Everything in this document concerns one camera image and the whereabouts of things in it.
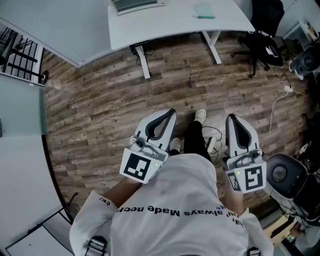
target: white metal desk leg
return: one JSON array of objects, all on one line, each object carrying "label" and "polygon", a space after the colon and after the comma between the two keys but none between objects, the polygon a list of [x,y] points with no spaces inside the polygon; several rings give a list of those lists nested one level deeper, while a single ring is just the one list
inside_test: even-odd
[{"label": "white metal desk leg", "polygon": [[202,31],[202,34],[203,34],[207,44],[209,45],[210,50],[211,50],[213,57],[214,57],[217,64],[221,64],[221,59],[220,59],[219,54],[217,53],[217,50],[215,48],[215,44],[220,36],[220,33],[221,33],[221,31],[214,31],[212,33],[211,38],[210,38],[207,31]]},{"label": "white metal desk leg", "polygon": [[149,69],[148,69],[148,65],[147,65],[146,56],[144,55],[144,52],[143,52],[143,48],[142,48],[142,46],[137,46],[135,48],[135,50],[136,50],[136,52],[138,53],[138,55],[140,57],[144,78],[148,79],[148,78],[150,78],[150,73],[149,73]]}]

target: shirt sleeve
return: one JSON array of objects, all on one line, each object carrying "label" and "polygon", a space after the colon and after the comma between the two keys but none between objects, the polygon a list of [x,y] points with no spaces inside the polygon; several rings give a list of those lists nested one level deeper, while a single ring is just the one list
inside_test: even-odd
[{"label": "shirt sleeve", "polygon": [[117,207],[114,203],[92,191],[76,215],[70,229],[70,244],[75,256],[84,256],[88,243],[99,227],[111,220]]},{"label": "shirt sleeve", "polygon": [[240,216],[240,219],[249,235],[249,249],[256,247],[261,251],[261,256],[273,256],[274,246],[272,241],[264,234],[257,217],[249,213],[247,208]]}]

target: sneaker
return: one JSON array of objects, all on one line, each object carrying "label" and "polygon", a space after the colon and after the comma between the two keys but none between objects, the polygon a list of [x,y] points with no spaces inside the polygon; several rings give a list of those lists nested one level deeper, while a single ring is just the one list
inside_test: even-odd
[{"label": "sneaker", "polygon": [[174,138],[171,143],[169,150],[178,150],[180,152],[180,147],[181,147],[181,141],[178,138]]},{"label": "sneaker", "polygon": [[204,108],[199,109],[195,112],[194,121],[199,121],[203,125],[206,120],[206,115],[207,111]]}]

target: person's leg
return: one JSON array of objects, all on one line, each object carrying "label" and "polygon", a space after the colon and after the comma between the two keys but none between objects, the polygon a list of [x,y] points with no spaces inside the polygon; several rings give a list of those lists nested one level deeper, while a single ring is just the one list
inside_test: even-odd
[{"label": "person's leg", "polygon": [[198,154],[212,162],[206,149],[205,139],[202,135],[202,124],[205,121],[205,118],[206,111],[204,109],[200,109],[196,112],[195,119],[189,125],[184,136],[184,153]]},{"label": "person's leg", "polygon": [[178,138],[174,138],[171,143],[170,143],[170,147],[169,147],[169,154],[170,156],[176,156],[176,155],[180,155],[180,147],[181,147],[181,142],[180,139]]}]

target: black pants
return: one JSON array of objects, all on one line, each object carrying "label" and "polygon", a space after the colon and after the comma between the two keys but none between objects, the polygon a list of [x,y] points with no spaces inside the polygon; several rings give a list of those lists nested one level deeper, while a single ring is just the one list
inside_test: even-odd
[{"label": "black pants", "polygon": [[[199,121],[193,121],[184,136],[184,153],[185,154],[198,154],[208,159],[210,162],[211,157],[206,149],[205,139],[202,135],[202,124]],[[179,155],[180,152],[176,149],[170,151],[170,156]]]}]

